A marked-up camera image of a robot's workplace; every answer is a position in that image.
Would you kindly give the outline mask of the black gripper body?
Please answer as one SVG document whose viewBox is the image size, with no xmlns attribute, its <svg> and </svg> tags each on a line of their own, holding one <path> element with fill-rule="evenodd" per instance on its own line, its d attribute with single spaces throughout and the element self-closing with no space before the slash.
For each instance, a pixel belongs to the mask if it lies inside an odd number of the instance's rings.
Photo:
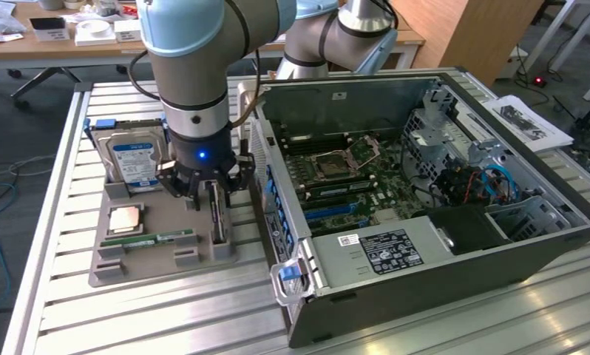
<svg viewBox="0 0 590 355">
<path fill-rule="evenodd" d="M 230 125 L 201 138 L 186 137 L 170 130 L 176 170 L 186 183 L 218 178 L 224 178 L 224 184 L 240 183 L 237 175 L 229 177 L 229 171 L 236 165 L 230 137 Z"/>
</svg>

